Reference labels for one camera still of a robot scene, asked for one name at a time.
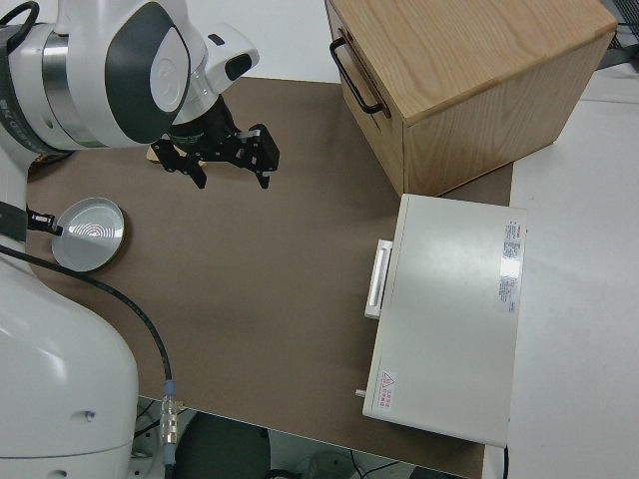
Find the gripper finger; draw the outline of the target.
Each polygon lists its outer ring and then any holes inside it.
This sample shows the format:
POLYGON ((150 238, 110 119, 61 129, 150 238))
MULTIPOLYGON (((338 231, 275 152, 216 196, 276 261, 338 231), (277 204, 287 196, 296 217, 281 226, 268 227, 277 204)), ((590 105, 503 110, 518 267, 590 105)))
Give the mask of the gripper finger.
POLYGON ((27 229, 53 236, 60 236, 63 233, 63 227, 58 224, 55 215, 42 214, 34 210, 27 211, 27 229))

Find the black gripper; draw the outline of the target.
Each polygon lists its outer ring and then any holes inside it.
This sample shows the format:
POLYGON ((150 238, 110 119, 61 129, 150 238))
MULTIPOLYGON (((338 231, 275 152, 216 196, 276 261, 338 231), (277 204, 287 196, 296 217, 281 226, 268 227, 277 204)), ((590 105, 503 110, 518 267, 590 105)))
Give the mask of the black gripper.
POLYGON ((172 125, 169 137, 171 141, 153 143, 151 150, 166 172, 190 177, 198 189, 205 187, 207 176, 189 155, 249 170, 262 189, 269 187, 271 175, 279 168, 280 150, 268 128, 257 124, 240 131, 223 97, 196 119, 172 125), (181 155, 175 146, 187 155, 181 155))

